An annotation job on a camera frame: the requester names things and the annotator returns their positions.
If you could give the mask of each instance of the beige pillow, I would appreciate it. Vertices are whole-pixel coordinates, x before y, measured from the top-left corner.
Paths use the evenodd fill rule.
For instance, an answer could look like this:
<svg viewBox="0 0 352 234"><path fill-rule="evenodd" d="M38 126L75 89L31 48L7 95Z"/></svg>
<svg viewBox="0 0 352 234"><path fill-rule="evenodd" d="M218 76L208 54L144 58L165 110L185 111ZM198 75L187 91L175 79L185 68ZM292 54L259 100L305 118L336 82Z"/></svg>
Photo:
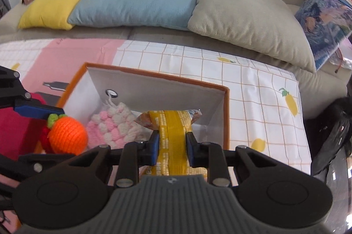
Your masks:
<svg viewBox="0 0 352 234"><path fill-rule="evenodd" d="M303 29L282 0L197 0L188 29L316 72Z"/></svg>

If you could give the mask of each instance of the knitted orange toy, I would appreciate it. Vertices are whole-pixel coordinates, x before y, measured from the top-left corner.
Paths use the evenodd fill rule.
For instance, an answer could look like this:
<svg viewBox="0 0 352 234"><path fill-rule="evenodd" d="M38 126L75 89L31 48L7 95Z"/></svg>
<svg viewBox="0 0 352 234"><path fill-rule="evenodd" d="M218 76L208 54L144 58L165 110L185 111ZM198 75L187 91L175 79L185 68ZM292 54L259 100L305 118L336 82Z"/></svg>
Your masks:
<svg viewBox="0 0 352 234"><path fill-rule="evenodd" d="M40 138L47 154L81 154L88 143L85 127L67 115L51 114Z"/></svg>

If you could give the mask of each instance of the yellow pillow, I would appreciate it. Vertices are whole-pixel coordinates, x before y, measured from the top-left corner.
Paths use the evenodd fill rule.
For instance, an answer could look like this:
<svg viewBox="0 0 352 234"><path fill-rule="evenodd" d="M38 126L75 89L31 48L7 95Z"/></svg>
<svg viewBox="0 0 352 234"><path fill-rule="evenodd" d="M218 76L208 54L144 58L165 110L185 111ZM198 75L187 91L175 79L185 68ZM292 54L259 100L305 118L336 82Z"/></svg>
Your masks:
<svg viewBox="0 0 352 234"><path fill-rule="evenodd" d="M68 17L80 0L34 0L22 15L18 28L47 27L51 29L73 28Z"/></svg>

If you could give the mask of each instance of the orange ball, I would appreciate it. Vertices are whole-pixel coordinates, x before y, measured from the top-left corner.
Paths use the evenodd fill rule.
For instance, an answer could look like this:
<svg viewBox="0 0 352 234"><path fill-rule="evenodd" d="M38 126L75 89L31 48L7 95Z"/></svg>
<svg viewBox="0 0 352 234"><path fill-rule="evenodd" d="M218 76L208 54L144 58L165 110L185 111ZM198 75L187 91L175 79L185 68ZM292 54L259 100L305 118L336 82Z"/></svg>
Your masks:
<svg viewBox="0 0 352 234"><path fill-rule="evenodd" d="M58 119L48 134L52 150L56 154L81 154L88 143L84 126L71 117Z"/></svg>

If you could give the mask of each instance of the gray ribbed panel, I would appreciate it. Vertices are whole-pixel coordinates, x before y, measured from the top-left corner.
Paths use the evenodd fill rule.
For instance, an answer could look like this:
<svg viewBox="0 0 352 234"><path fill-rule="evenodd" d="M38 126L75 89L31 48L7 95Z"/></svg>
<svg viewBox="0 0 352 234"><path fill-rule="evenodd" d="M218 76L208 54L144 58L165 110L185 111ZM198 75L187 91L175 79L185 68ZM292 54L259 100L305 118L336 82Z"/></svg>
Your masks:
<svg viewBox="0 0 352 234"><path fill-rule="evenodd" d="M229 188L207 184L201 175L145 177L133 188L116 190L92 220L65 230L22 227L17 234L326 234L322 224L288 230L249 216Z"/></svg>

